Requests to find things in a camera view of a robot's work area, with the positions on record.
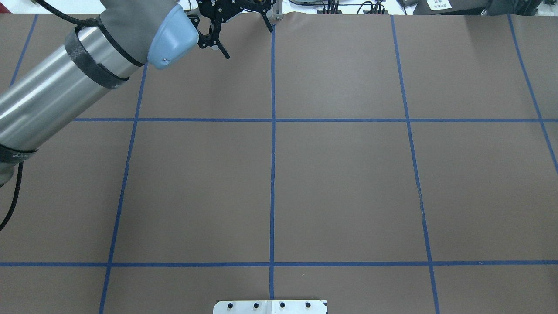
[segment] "metallic cylinder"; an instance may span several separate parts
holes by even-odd
[[[78,38],[95,62],[114,75],[128,77],[139,69],[98,28],[84,28]],[[85,75],[63,45],[0,95],[0,144],[34,151],[109,91]],[[0,186],[11,177],[13,166],[0,163]]]

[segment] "black strap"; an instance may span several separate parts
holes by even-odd
[[[0,144],[0,163],[18,164],[31,158],[36,152],[37,151],[19,151]]]
[[[80,28],[76,27],[75,31],[69,33],[66,37],[66,43],[64,43],[66,52],[72,61],[85,75],[102,87],[108,89],[117,89],[120,87],[120,85],[126,82],[129,78],[120,78],[110,72],[101,63],[95,62],[93,57],[83,47],[81,41],[79,41],[79,30]]]
[[[130,56],[129,53],[127,53],[124,48],[122,48],[114,39],[114,37],[112,37],[112,35],[108,32],[107,28],[103,25],[103,22],[101,21],[101,16],[99,15],[97,17],[97,27],[101,30],[101,32],[103,33],[103,35],[105,36],[105,38],[108,40],[108,42],[116,49],[116,51],[118,51],[126,60],[128,60],[131,64],[135,65],[135,66],[143,66],[144,64],[139,62],[138,60],[134,59],[134,57]]]

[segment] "horizontal blue line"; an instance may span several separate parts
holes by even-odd
[[[76,118],[75,122],[133,122],[134,118]],[[272,122],[266,118],[139,118],[140,122]],[[411,118],[411,122],[540,122],[539,119]],[[404,118],[278,118],[276,122],[406,122]],[[558,119],[543,119],[558,122]]]
[[[434,266],[482,266],[482,265],[558,265],[558,260],[450,260],[433,261]],[[238,262],[140,262],[112,263],[112,267],[269,267],[271,263],[238,261]],[[274,267],[389,267],[389,266],[428,266],[428,261],[279,261]],[[106,267],[107,263],[88,262],[35,262],[35,261],[3,261],[0,267]]]
[[[112,263],[112,267],[269,267],[269,262],[223,262],[223,263]]]
[[[0,267],[106,267],[106,263],[64,261],[0,261]]]

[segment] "robotic arm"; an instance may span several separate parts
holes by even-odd
[[[275,0],[197,1],[199,9],[186,14],[175,0],[101,0],[103,13],[81,21],[61,47],[1,94],[0,187],[17,164],[143,64],[164,69],[196,44],[229,59],[219,33],[242,11],[260,13],[273,31],[266,14]],[[207,35],[198,30],[199,15],[211,20]]]

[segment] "white mounting plate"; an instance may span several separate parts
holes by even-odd
[[[320,300],[220,301],[213,314],[327,314],[328,302]]]

